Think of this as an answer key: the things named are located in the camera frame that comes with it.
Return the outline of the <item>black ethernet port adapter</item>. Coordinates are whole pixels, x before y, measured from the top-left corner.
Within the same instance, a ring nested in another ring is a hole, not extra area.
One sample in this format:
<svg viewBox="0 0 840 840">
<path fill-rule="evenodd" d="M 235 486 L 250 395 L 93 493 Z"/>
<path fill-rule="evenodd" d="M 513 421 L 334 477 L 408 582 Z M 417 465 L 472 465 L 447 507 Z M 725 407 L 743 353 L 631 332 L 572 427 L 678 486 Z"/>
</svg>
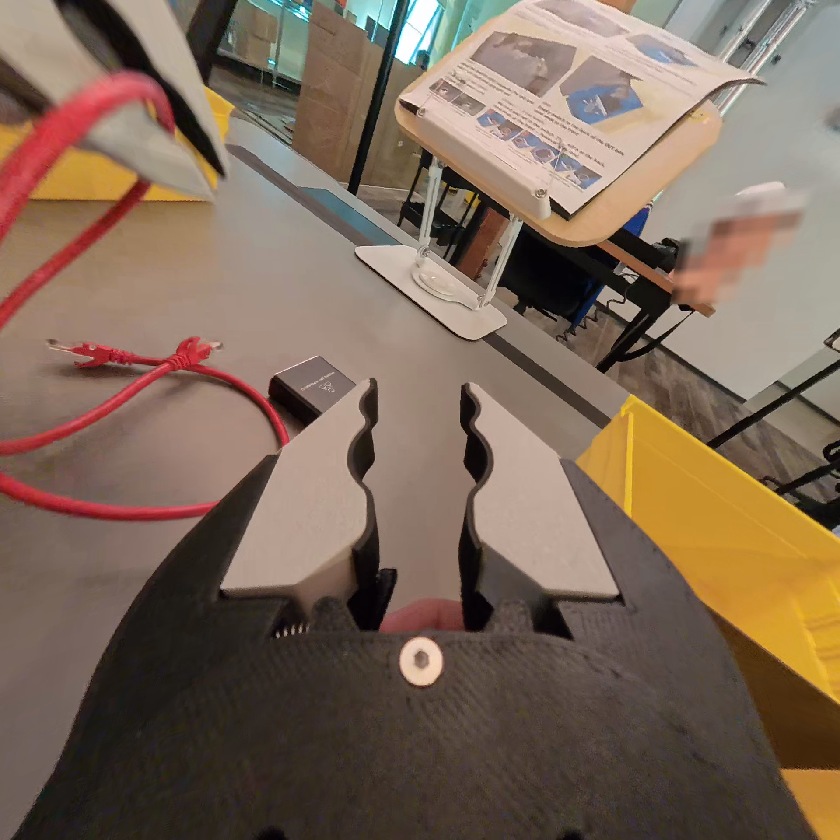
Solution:
<svg viewBox="0 0 840 840">
<path fill-rule="evenodd" d="M 355 386 L 334 364 L 316 355 L 275 373 L 269 382 L 268 398 L 306 427 Z"/>
</svg>

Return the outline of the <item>person's right hand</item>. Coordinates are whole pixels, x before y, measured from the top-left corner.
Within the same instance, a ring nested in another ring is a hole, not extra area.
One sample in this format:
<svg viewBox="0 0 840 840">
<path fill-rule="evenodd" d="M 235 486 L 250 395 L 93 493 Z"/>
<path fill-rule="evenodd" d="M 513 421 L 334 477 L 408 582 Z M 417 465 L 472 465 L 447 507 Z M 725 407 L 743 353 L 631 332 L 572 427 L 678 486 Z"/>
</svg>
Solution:
<svg viewBox="0 0 840 840">
<path fill-rule="evenodd" d="M 425 631 L 463 632 L 466 629 L 460 601 L 424 598 L 406 605 L 383 618 L 380 632 L 388 634 Z"/>
</svg>

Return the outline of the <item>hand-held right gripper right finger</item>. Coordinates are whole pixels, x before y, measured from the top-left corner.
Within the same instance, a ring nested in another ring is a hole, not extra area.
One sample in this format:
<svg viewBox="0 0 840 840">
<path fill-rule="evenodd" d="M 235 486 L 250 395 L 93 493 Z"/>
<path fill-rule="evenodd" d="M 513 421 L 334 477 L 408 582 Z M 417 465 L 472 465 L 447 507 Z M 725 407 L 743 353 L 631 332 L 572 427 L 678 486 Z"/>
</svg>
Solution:
<svg viewBox="0 0 840 840">
<path fill-rule="evenodd" d="M 469 491 L 458 543 L 465 627 L 504 602 L 534 629 L 563 632 L 558 602 L 612 603 L 620 589 L 574 492 L 571 463 L 476 383 L 461 387 Z"/>
</svg>

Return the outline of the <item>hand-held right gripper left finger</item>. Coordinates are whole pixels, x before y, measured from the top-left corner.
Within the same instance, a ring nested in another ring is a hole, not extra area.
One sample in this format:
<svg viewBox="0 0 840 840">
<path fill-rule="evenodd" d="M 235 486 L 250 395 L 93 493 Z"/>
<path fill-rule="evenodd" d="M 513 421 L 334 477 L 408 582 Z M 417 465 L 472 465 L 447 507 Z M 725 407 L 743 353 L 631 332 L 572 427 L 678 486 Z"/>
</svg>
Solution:
<svg viewBox="0 0 840 840">
<path fill-rule="evenodd" d="M 293 601 L 349 601 L 372 588 L 379 538 L 371 491 L 378 387 L 355 386 L 303 429 L 277 458 L 221 592 Z"/>
</svg>

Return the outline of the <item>wooden table black frame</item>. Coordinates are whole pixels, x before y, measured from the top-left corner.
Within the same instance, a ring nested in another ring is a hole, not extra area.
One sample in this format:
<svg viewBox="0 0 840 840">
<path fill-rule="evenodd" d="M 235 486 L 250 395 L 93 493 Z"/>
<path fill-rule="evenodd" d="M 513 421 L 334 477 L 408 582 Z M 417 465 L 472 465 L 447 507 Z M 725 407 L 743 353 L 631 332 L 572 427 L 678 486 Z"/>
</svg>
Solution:
<svg viewBox="0 0 840 840">
<path fill-rule="evenodd" d="M 676 284 L 672 276 L 662 269 L 659 264 L 662 255 L 653 246 L 620 229 L 597 243 L 596 247 L 637 276 L 635 282 L 624 287 L 618 280 L 612 283 L 612 288 L 623 295 L 623 301 L 633 303 L 638 312 L 596 365 L 599 372 L 606 373 L 614 365 L 628 361 L 636 343 L 656 321 L 672 306 L 681 307 L 681 304 L 674 297 Z"/>
</svg>

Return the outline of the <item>black office chair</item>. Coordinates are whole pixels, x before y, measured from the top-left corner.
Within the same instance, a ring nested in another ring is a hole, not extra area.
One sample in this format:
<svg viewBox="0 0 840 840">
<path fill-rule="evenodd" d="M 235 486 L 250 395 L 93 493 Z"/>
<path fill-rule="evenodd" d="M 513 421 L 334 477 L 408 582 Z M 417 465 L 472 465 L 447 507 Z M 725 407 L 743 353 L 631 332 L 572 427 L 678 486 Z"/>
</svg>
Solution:
<svg viewBox="0 0 840 840">
<path fill-rule="evenodd" d="M 578 266 L 548 239 L 523 225 L 501 273 L 499 288 L 518 300 L 517 312 L 538 310 L 575 330 L 604 288 L 603 279 Z"/>
</svg>

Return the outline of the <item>yellow plastic bin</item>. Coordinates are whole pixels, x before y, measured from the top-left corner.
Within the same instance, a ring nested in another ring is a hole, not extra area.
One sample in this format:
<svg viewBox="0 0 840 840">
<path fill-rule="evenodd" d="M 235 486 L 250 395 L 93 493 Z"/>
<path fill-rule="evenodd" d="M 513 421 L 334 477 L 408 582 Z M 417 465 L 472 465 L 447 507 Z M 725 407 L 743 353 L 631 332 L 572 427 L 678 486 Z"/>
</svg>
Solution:
<svg viewBox="0 0 840 840">
<path fill-rule="evenodd" d="M 801 810 L 838 838 L 838 537 L 635 396 L 577 464 L 709 608 Z"/>
<path fill-rule="evenodd" d="M 230 116 L 234 105 L 218 95 L 209 87 L 205 87 L 205 96 L 211 108 L 213 118 L 219 131 L 220 139 L 225 141 L 228 135 Z M 26 122 L 15 126 L 1 126 L 1 162 L 16 149 L 32 130 L 32 123 Z M 190 151 L 203 173 L 208 178 L 210 186 L 215 190 L 219 175 L 206 162 L 199 161 L 197 152 L 186 140 L 185 135 L 175 130 L 177 142 L 185 150 Z M 40 182 L 31 198 L 38 201 L 100 201 L 114 202 L 119 200 L 135 183 L 137 176 L 120 164 L 116 164 L 107 157 L 86 150 L 70 149 L 58 159 L 58 162 Z M 153 184 L 144 195 L 145 202 L 198 202 L 212 201 L 211 199 L 195 198 L 179 193 L 171 188 Z"/>
</svg>

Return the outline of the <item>black frame post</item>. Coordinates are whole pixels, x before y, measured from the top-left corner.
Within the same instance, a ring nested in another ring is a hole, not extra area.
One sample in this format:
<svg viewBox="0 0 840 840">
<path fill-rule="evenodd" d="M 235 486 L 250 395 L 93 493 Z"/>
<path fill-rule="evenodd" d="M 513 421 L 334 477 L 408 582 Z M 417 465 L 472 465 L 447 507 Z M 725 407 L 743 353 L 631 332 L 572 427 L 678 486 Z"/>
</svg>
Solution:
<svg viewBox="0 0 840 840">
<path fill-rule="evenodd" d="M 353 161 L 353 167 L 347 186 L 348 192 L 354 196 L 358 194 L 361 186 L 364 167 L 371 149 L 371 143 L 375 134 L 375 127 L 380 111 L 382 110 L 382 103 L 391 75 L 394 58 L 396 56 L 396 48 L 405 25 L 408 5 L 408 1 L 395 1 L 393 8 L 392 25 L 385 41 L 383 56 L 375 77 L 374 87 L 371 94 L 371 102 L 365 115 L 359 145 Z"/>
</svg>

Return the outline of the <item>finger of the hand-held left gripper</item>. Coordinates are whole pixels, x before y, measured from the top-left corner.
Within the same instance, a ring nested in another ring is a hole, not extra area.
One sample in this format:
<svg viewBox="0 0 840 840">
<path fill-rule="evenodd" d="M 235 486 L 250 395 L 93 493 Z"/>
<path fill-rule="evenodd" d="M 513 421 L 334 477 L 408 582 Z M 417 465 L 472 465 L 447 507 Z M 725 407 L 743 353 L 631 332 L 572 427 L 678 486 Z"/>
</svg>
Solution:
<svg viewBox="0 0 840 840">
<path fill-rule="evenodd" d="M 121 70 L 104 2 L 1 2 L 1 123 L 20 125 Z"/>
<path fill-rule="evenodd" d="M 212 202 L 227 153 L 196 61 L 169 2 L 56 2 L 69 31 L 101 70 L 152 79 L 170 103 L 175 132 L 137 101 L 100 119 L 78 149 L 98 152 L 141 179 Z"/>
</svg>

